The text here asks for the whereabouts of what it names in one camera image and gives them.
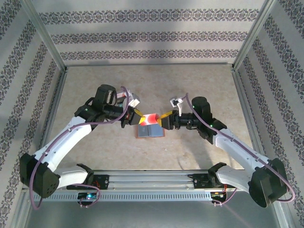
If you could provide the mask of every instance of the purple cable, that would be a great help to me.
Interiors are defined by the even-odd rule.
[[[222,205],[224,205],[225,203],[228,203],[228,201],[231,200],[231,198],[236,194],[236,192],[237,192],[237,188],[234,189],[232,195],[231,195],[228,199],[226,199],[224,202],[221,202],[221,201],[219,201],[219,200],[217,200],[217,199],[212,199],[212,201],[218,203],[218,204],[215,204],[215,206],[222,206]]]
[[[228,139],[230,139],[231,141],[235,142],[237,145],[239,145],[242,149],[244,149],[247,153],[249,153],[252,157],[254,157],[255,159],[257,159],[260,163],[262,163],[266,168],[268,168],[271,172],[273,172],[278,178],[280,178],[284,184],[286,184],[286,186],[289,188],[289,191],[291,192],[292,196],[289,199],[278,199],[277,201],[279,202],[285,202],[285,203],[289,203],[294,201],[295,199],[295,191],[293,189],[293,187],[291,187],[291,185],[289,184],[289,182],[277,171],[275,171],[270,165],[268,165],[266,162],[264,162],[263,160],[259,159],[259,157],[257,157],[254,153],[252,153],[249,149],[247,149],[242,143],[240,143],[238,140],[235,140],[233,137],[230,137],[229,135],[220,132],[218,129],[215,129],[211,126],[209,126],[209,124],[207,124],[199,115],[198,113],[194,110],[194,108],[192,107],[192,104],[189,100],[188,97],[188,93],[186,93],[185,98],[187,100],[187,103],[190,107],[190,109],[192,110],[192,112],[196,115],[196,117],[208,128],[210,128],[211,130],[215,131],[218,134],[221,134],[225,137],[227,137]]]
[[[38,169],[38,166],[41,164],[42,160],[45,158],[45,156],[48,154],[48,152],[51,150],[51,148],[67,133],[71,132],[72,130],[74,130],[75,128],[78,128],[78,127],[81,127],[81,126],[85,126],[85,125],[102,125],[102,124],[112,124],[114,122],[116,122],[117,120],[120,120],[127,112],[128,110],[128,105],[129,105],[129,93],[128,93],[128,90],[122,86],[121,87],[125,93],[126,93],[126,97],[127,97],[127,105],[125,107],[125,109],[123,110],[123,113],[117,117],[116,119],[114,120],[111,120],[111,121],[108,121],[108,122],[90,122],[90,123],[80,123],[80,124],[77,124],[77,125],[74,125],[72,126],[71,128],[65,130],[64,132],[62,132],[49,146],[48,148],[46,149],[46,151],[41,155],[40,159],[38,160],[37,164],[35,165],[34,169],[33,169],[33,172],[30,176],[30,179],[29,179],[29,198],[30,198],[30,203],[31,205],[33,206],[33,209],[34,210],[38,210],[40,208],[40,205],[41,205],[41,202],[42,202],[42,198],[40,199],[40,202],[38,204],[38,206],[36,206],[35,202],[34,202],[34,191],[33,191],[33,184],[34,184],[34,178],[35,178],[35,175],[36,175],[36,172],[37,172],[37,169]]]

